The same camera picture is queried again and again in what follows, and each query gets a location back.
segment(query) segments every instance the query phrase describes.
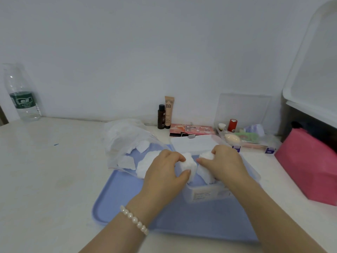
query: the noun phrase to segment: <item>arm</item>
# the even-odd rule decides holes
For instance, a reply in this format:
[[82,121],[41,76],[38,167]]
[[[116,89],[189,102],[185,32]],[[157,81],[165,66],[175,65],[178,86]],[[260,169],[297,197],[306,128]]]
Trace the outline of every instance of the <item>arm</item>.
[[[190,170],[185,170],[179,177],[174,173],[175,163],[185,160],[177,152],[163,150],[147,170],[141,192],[126,205],[126,209],[146,227],[187,183]],[[144,238],[144,233],[119,213],[79,253],[133,253]]]
[[325,253],[248,174],[236,150],[217,145],[213,160],[197,161],[220,179],[238,199],[259,238],[263,251]]

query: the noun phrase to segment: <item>brown bottle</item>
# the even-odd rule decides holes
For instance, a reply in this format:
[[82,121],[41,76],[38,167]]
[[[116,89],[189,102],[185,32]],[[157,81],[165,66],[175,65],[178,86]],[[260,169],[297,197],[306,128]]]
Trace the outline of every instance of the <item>brown bottle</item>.
[[159,105],[158,110],[158,129],[165,128],[165,105]]

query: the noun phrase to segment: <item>white wall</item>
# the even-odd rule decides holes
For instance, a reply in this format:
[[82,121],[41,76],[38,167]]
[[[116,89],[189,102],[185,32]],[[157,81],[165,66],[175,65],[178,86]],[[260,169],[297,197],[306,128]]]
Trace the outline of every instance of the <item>white wall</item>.
[[[220,93],[281,90],[312,14],[328,0],[0,0],[0,62],[25,65],[45,116],[212,124]],[[0,105],[18,118],[3,84]]]

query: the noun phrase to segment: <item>white table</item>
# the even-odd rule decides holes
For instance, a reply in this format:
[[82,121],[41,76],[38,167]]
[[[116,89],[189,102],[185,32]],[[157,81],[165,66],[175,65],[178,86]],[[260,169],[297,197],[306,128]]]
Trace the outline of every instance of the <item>white table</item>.
[[[42,118],[0,127],[1,252],[78,252],[102,227],[91,208],[105,185],[102,122]],[[169,131],[148,127],[168,144]],[[326,251],[336,252],[337,207],[307,200],[274,156],[244,153],[264,190]],[[258,244],[151,233],[140,252],[262,252]]]

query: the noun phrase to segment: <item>water bottle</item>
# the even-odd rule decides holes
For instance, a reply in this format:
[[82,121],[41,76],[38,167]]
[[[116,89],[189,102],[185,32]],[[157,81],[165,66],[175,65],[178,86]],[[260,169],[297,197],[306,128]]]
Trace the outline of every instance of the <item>water bottle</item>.
[[4,65],[5,86],[20,118],[24,121],[40,119],[41,115],[33,98],[32,90],[21,70],[15,64]]

